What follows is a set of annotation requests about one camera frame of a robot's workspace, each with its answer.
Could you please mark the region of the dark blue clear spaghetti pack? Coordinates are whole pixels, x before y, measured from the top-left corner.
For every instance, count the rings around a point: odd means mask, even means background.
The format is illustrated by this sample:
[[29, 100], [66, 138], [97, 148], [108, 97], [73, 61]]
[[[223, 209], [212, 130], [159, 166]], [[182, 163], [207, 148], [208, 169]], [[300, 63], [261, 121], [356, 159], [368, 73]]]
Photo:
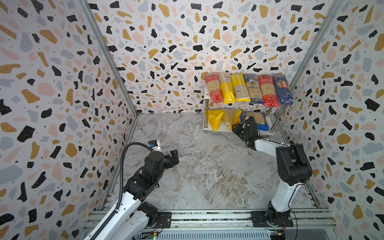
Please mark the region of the dark blue clear spaghetti pack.
[[251, 104], [263, 104], [263, 96], [259, 84], [258, 75], [244, 74], [245, 83], [251, 99]]

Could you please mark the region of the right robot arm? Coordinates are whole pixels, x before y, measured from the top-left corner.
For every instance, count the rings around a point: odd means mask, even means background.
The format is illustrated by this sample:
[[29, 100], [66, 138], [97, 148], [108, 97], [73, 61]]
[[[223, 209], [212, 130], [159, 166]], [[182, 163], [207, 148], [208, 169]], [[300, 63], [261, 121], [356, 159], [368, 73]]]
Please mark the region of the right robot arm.
[[263, 138], [254, 117], [248, 117], [244, 123], [233, 125], [232, 132], [245, 142], [247, 148], [266, 153], [277, 160], [280, 182], [275, 196], [268, 203], [262, 222], [272, 227], [288, 224], [292, 211], [291, 202], [300, 187], [313, 174], [303, 146]]

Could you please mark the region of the blue orange orecchiette bag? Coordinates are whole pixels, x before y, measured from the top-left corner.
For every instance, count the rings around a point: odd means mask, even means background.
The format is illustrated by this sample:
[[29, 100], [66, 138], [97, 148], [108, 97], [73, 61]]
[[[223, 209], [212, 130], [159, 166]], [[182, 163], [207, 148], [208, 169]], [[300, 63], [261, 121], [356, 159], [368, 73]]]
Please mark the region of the blue orange orecchiette bag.
[[245, 120], [247, 120], [249, 117], [253, 117], [255, 119], [255, 122], [257, 124], [258, 130], [260, 131], [269, 131], [269, 125], [266, 120], [266, 116], [264, 113], [260, 112], [246, 112], [243, 111], [240, 114], [240, 121], [241, 124], [245, 123]]

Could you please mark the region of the yellow spaghetti pack barcode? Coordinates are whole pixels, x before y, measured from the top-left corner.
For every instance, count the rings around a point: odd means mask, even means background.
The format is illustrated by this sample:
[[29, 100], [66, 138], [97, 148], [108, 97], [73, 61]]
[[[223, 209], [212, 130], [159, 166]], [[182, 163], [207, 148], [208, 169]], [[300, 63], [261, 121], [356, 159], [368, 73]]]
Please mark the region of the yellow spaghetti pack barcode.
[[219, 81], [221, 84], [224, 103], [226, 105], [235, 103], [236, 99], [231, 81], [231, 74], [229, 72], [220, 72]]

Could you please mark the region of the yellow spaghetti pack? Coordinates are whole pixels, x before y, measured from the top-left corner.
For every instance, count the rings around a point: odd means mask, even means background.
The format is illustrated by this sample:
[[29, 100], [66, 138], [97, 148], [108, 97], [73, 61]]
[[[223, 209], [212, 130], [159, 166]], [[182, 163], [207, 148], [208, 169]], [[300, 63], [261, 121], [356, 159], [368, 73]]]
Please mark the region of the yellow spaghetti pack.
[[243, 73], [231, 74], [230, 77], [234, 89], [235, 100], [237, 102], [250, 103], [251, 98], [248, 93]]

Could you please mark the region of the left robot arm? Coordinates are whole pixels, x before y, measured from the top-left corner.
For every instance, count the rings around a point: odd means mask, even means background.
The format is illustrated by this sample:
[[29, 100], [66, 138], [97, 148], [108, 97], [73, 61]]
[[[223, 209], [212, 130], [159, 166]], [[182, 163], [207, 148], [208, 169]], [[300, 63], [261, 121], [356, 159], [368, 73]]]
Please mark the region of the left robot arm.
[[146, 227], [157, 224], [158, 209], [145, 199], [159, 187], [164, 171], [178, 165], [179, 153], [175, 149], [165, 155], [152, 151], [145, 164], [130, 177], [122, 188], [115, 208], [85, 237], [86, 240], [131, 240]]

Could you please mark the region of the yellow pasta bag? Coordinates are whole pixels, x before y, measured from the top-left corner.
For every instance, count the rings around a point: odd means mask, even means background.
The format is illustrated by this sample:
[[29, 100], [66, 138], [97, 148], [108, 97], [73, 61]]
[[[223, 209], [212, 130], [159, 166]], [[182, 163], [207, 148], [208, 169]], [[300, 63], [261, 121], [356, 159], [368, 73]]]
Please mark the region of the yellow pasta bag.
[[232, 131], [233, 126], [240, 123], [241, 110], [218, 109], [208, 110], [208, 126], [213, 132]]

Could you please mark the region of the blue Barilla spaghetti pack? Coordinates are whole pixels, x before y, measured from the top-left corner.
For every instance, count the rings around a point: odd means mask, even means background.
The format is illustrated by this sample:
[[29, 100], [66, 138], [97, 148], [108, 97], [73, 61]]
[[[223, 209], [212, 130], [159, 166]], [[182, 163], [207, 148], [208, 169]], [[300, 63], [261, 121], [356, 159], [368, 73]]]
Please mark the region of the blue Barilla spaghetti pack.
[[285, 75], [274, 74], [273, 81], [280, 105], [292, 105], [294, 98]]

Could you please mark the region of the red spaghetti pack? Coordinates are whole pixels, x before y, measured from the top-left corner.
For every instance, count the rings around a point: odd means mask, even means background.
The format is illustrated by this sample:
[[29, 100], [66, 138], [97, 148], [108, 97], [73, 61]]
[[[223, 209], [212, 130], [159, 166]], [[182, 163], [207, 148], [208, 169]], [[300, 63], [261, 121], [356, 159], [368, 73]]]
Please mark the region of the red spaghetti pack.
[[270, 75], [259, 75], [258, 78], [264, 101], [263, 106], [267, 108], [280, 108], [273, 77]]
[[223, 103], [224, 98], [221, 89], [219, 74], [217, 72], [206, 74], [205, 82], [206, 87], [208, 88], [210, 99], [213, 104]]

